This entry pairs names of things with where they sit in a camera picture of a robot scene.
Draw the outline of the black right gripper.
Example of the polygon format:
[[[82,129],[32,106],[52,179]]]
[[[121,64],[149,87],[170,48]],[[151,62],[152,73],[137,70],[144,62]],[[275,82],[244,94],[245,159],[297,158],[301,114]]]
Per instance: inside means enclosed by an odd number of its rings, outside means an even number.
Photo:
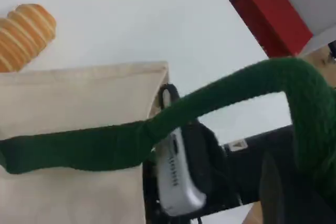
[[[179,98],[175,85],[167,83],[160,87],[161,109],[167,108]],[[220,193],[225,197],[234,197],[235,186],[223,149],[214,132],[194,121],[182,126],[182,136],[189,173],[196,188],[209,197]]]

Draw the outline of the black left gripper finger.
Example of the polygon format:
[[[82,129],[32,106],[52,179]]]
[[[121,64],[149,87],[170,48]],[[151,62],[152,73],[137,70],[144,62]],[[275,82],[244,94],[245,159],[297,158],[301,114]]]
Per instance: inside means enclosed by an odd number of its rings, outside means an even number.
[[[265,154],[259,184],[263,223],[335,223],[335,212],[308,180]]]

